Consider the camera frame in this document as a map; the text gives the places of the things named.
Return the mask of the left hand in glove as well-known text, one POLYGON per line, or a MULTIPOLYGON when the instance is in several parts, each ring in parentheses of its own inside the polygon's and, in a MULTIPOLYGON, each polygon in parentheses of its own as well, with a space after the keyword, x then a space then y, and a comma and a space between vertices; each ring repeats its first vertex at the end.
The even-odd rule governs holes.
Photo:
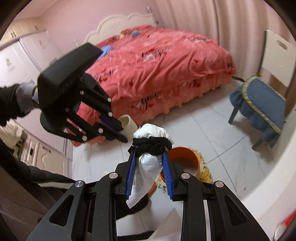
POLYGON ((38 108, 38 101, 38 88, 34 81, 1 87, 1 126, 38 108))

